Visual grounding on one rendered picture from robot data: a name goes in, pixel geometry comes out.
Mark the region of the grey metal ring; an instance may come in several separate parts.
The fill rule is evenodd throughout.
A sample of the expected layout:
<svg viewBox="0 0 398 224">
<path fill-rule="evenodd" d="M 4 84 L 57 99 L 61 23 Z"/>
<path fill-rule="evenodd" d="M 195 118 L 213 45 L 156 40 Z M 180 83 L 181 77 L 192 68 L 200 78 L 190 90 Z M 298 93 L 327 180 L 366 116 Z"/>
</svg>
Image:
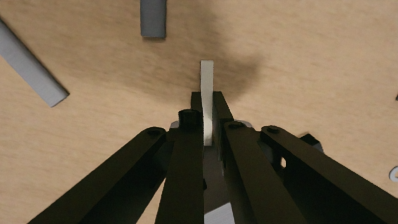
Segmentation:
<svg viewBox="0 0 398 224">
<path fill-rule="evenodd" d="M 390 180 L 394 181 L 394 182 L 398 182 L 398 177 L 395 177 L 395 173 L 398 171 L 398 166 L 395 166 L 394 168 L 392 168 L 388 174 L 388 177 Z"/>
</svg>

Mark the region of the white bar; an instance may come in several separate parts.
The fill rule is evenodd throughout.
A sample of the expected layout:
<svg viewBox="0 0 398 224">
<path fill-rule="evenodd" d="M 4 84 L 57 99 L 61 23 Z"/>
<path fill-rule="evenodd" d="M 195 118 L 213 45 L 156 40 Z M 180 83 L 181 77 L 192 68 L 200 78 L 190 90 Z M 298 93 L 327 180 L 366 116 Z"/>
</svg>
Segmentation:
<svg viewBox="0 0 398 224">
<path fill-rule="evenodd" d="M 212 146 L 213 60 L 201 60 L 204 146 Z"/>
</svg>

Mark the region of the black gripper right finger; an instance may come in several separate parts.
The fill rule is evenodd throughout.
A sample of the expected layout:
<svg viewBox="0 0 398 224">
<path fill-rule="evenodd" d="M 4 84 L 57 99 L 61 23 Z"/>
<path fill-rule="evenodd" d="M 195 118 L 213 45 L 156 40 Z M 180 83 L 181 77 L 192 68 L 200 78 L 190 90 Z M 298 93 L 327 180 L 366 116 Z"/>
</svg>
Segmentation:
<svg viewBox="0 0 398 224">
<path fill-rule="evenodd" d="M 221 91 L 212 126 L 235 224 L 398 224 L 397 197 L 281 127 L 234 119 Z"/>
</svg>

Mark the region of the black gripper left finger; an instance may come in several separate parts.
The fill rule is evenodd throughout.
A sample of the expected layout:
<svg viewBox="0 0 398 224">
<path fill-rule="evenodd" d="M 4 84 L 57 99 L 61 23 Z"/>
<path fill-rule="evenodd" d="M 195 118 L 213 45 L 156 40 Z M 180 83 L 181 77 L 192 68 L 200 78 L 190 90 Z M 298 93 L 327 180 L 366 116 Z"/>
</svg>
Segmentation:
<svg viewBox="0 0 398 224">
<path fill-rule="evenodd" d="M 154 224 L 204 224 L 201 92 L 178 118 L 142 130 L 27 224 L 136 224 L 165 178 Z"/>
</svg>

